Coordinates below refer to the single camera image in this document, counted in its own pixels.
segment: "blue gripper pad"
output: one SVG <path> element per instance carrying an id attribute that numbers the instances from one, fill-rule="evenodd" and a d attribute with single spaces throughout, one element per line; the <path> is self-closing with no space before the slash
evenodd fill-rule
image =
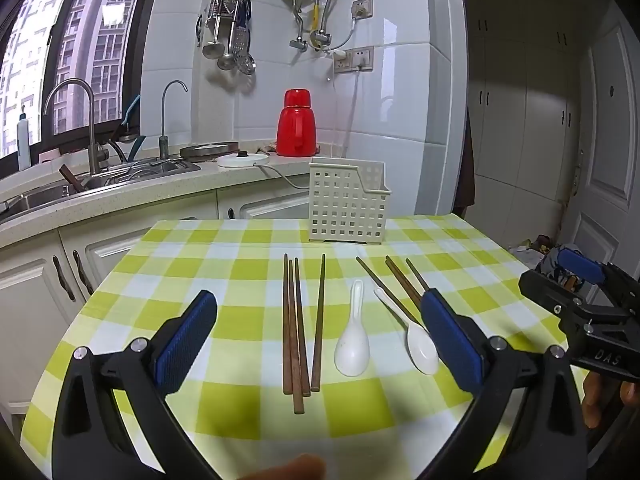
<path id="1" fill-rule="evenodd" d="M 458 387 L 474 396 L 478 394 L 483 380 L 482 358 L 456 321 L 447 300 L 432 288 L 422 297 L 420 313 Z"/>
<path id="2" fill-rule="evenodd" d="M 154 381 L 160 393 L 167 396 L 180 389 L 217 316 L 215 296 L 202 290 L 181 317 L 170 320 L 180 325 L 156 359 Z"/>
<path id="3" fill-rule="evenodd" d="M 604 273 L 600 264 L 571 249 L 562 249 L 558 253 L 558 264 L 593 285 L 604 283 Z"/>

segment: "human hand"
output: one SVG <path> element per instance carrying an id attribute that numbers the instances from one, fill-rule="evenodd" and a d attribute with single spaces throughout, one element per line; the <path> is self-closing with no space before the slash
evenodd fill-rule
<path id="1" fill-rule="evenodd" d="M 304 454 L 287 465 L 260 471 L 241 480 L 322 480 L 325 469 L 321 458 Z"/>
<path id="2" fill-rule="evenodd" d="M 598 402 L 602 392 L 602 377 L 596 372 L 589 372 L 582 384 L 584 399 L 582 400 L 582 417 L 587 428 L 593 430 L 600 424 L 600 407 Z M 620 399 L 625 406 L 640 406 L 640 388 L 633 383 L 622 383 Z"/>

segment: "red lid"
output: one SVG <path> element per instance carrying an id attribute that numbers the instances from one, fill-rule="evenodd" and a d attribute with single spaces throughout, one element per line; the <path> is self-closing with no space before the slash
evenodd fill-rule
<path id="1" fill-rule="evenodd" d="M 311 94 L 309 93 L 309 90 L 305 90 L 305 89 L 287 90 L 287 92 L 284 94 L 284 106 L 285 108 L 291 108 L 291 107 L 311 108 Z"/>

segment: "checkered tablecloth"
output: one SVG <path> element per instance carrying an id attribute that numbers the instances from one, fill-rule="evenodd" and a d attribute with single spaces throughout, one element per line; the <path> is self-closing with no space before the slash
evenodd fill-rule
<path id="1" fill-rule="evenodd" d="M 382 246 L 307 240 L 303 220 L 158 222 L 100 285 L 56 349 L 24 424 L 28 455 L 50 477 L 53 420 L 74 348 L 88 346 L 99 354 L 119 351 L 140 336 L 151 338 L 207 289 L 218 299 L 218 320 L 181 390 L 167 403 L 224 478 L 312 452 L 327 461 L 329 478 L 414 479 L 460 421 L 470 396 L 444 365 L 434 376 L 414 368 L 403 327 L 375 297 L 356 256 L 417 316 L 385 265 L 387 254 L 420 290 L 404 264 L 409 257 L 429 285 L 487 335 L 533 351 L 564 344 L 557 319 L 520 295 L 518 278 L 526 267 L 453 215 L 389 220 Z M 305 399 L 305 415 L 294 415 L 291 397 L 282 393 L 284 253 L 301 261 L 309 363 L 326 254 L 322 389 Z M 335 368 L 334 350 L 357 278 L 366 284 L 363 322 L 371 359 L 362 376 L 347 378 Z M 159 468 L 126 395 L 116 398 L 141 459 Z M 511 404 L 481 466 L 494 462 L 504 445 L 516 396 Z"/>

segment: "red thermos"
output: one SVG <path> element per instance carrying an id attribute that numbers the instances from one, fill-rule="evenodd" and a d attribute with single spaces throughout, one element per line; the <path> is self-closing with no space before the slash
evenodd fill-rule
<path id="1" fill-rule="evenodd" d="M 316 154 L 316 118 L 309 90 L 287 90 L 278 122 L 276 152 L 282 156 Z"/>

